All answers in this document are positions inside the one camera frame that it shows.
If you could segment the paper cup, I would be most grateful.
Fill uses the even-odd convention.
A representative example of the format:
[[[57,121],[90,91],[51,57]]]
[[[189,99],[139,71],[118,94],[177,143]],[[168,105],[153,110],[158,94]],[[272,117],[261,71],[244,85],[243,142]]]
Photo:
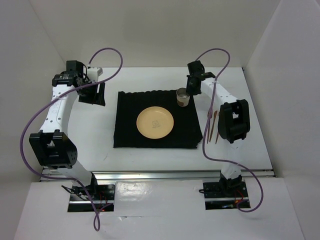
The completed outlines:
[[[186,107],[189,104],[190,95],[187,93],[186,88],[181,87],[176,90],[176,101],[180,107]]]

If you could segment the beige plate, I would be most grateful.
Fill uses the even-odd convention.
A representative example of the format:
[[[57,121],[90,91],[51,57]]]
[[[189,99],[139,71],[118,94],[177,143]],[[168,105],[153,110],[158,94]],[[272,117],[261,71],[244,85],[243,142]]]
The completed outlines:
[[[140,134],[153,140],[167,136],[172,131],[174,123],[172,114],[160,106],[145,108],[136,119],[136,127]]]

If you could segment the black cloth placemat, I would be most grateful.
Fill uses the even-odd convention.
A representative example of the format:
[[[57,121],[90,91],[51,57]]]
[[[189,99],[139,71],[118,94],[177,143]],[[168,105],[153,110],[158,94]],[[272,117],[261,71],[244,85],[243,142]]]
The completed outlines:
[[[150,139],[138,131],[137,117],[141,111],[149,107],[162,107],[172,114],[174,126],[167,136]],[[196,149],[202,139],[192,97],[186,107],[181,107],[177,103],[175,90],[118,92],[114,148]]]

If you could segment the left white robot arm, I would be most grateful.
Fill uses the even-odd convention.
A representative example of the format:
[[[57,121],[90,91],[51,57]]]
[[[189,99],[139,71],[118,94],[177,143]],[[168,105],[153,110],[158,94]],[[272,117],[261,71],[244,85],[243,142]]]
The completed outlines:
[[[76,145],[68,137],[68,124],[75,101],[105,106],[105,84],[96,84],[103,70],[86,67],[77,60],[68,60],[66,70],[52,79],[52,100],[39,132],[29,136],[29,143],[39,164],[70,178],[73,194],[88,200],[99,195],[94,174],[78,161]]]

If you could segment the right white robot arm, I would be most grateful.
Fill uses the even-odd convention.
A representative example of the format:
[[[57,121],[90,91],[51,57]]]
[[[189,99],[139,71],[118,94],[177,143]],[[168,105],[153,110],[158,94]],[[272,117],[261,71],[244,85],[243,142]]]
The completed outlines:
[[[222,169],[216,189],[219,194],[230,196],[242,182],[240,150],[251,129],[249,103],[229,93],[216,75],[205,71],[200,60],[188,63],[187,68],[186,93],[204,93],[213,102],[208,115],[217,121],[217,133],[226,150],[226,159],[220,160]]]

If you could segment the copper knife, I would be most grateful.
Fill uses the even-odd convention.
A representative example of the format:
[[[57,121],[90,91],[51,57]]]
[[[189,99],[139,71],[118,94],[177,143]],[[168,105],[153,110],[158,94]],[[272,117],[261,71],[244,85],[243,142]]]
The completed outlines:
[[[217,114],[218,114],[218,111],[216,110],[216,111],[213,113],[213,122],[212,122],[212,125],[211,125],[211,128],[210,128],[210,132],[209,132],[209,140],[208,140],[209,142],[212,140],[212,136],[213,136],[213,132],[214,132],[214,126],[215,126]]]

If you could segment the copper fork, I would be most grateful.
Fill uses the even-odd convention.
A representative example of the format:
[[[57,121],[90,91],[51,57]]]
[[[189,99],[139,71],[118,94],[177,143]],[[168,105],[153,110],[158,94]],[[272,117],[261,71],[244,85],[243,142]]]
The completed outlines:
[[[208,113],[207,113],[208,126],[207,126],[207,131],[206,131],[206,143],[207,143],[207,144],[208,144],[209,141],[210,141],[211,119],[212,119],[212,114],[210,113],[210,111],[208,111]]]

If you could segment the aluminium table frame rail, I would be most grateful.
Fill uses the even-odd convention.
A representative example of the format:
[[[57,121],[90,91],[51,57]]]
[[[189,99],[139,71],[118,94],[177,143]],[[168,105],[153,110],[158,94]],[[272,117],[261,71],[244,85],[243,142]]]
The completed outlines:
[[[125,67],[106,83],[105,107],[76,101],[68,137],[77,147],[78,161],[99,181],[219,177],[221,163],[207,160],[201,144],[197,149],[113,148],[118,92],[176,90],[186,86],[187,73],[186,67]],[[228,67],[218,80],[249,103],[251,128],[240,150],[242,164],[259,177],[274,177],[242,68]]]

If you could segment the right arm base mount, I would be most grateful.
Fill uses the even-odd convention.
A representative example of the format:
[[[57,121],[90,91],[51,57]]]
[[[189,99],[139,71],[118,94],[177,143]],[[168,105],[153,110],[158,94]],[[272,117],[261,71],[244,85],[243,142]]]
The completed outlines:
[[[228,210],[251,207],[247,186],[244,181],[231,190],[223,191],[218,182],[204,182],[198,192],[204,196],[206,210]]]

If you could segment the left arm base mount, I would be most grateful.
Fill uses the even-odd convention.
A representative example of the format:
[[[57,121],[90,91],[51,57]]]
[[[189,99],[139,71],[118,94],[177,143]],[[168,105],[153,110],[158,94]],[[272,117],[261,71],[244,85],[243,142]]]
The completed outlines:
[[[94,208],[90,197],[93,200],[93,205],[99,212],[113,212],[115,209],[115,183],[98,184],[95,186],[95,189],[87,186],[90,197],[80,187],[66,187],[64,185],[61,185],[61,187],[69,194],[68,213],[93,212]]]

